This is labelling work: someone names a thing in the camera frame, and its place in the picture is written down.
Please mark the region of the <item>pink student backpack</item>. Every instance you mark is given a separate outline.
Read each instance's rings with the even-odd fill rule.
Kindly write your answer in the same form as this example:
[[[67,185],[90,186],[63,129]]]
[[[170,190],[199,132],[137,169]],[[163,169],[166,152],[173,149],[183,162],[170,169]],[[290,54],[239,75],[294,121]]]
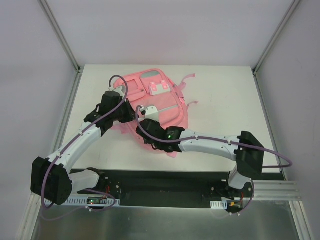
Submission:
[[[154,68],[131,73],[123,78],[128,85],[127,98],[133,109],[138,105],[146,108],[154,106],[158,110],[162,128],[177,126],[187,129],[188,108],[198,102],[186,104],[183,90],[187,86],[185,80],[195,76],[194,73],[189,74],[180,84],[176,84],[162,70]]]

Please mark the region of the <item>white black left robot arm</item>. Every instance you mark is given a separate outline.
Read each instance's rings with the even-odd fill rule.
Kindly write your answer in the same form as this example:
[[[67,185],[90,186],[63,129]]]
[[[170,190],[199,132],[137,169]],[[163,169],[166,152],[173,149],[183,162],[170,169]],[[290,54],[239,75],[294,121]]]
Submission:
[[[126,94],[106,91],[101,103],[83,120],[78,132],[67,143],[46,158],[37,157],[32,163],[30,190],[56,205],[62,205],[71,194],[89,189],[99,195],[105,191],[106,174],[89,167],[71,173],[86,150],[99,140],[114,122],[128,123],[135,119]]]

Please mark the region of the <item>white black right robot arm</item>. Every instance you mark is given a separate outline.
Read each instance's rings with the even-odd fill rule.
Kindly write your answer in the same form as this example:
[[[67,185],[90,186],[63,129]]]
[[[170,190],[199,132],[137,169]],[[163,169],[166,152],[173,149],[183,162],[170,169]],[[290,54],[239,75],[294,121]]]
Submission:
[[[235,162],[225,184],[226,194],[233,198],[242,193],[248,181],[262,174],[264,146],[248,131],[239,136],[201,135],[177,126],[164,129],[159,122],[145,119],[137,124],[136,133],[154,150],[204,153]]]

